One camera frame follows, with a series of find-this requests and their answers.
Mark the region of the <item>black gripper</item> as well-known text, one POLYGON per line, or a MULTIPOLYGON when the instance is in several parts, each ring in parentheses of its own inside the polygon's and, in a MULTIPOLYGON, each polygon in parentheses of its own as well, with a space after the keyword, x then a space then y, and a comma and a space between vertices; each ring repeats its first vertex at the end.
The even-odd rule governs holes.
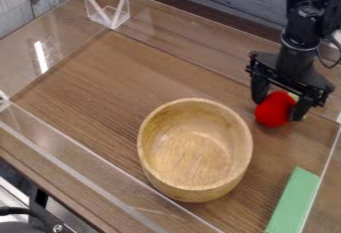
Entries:
POLYGON ((277 55, 252 51, 245 71, 251 75, 252 99, 260 104, 272 85, 297 95, 299 101, 291 111, 291 120, 301 121, 312 106, 324 107, 335 85, 311 65, 303 75, 292 76, 276 70, 277 55))

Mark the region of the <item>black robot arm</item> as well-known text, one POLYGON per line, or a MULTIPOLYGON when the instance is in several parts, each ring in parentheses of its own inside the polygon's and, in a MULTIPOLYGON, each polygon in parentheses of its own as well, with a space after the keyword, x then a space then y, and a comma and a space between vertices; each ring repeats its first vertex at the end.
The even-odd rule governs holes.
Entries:
POLYGON ((269 88, 277 86, 295 94, 299 101, 289 110, 292 121, 303 120, 309 110, 323 107, 335 85, 317 72, 324 40, 335 44, 333 33, 341 29, 341 0, 287 0, 287 26, 276 54, 249 53, 252 99, 265 101, 269 88))

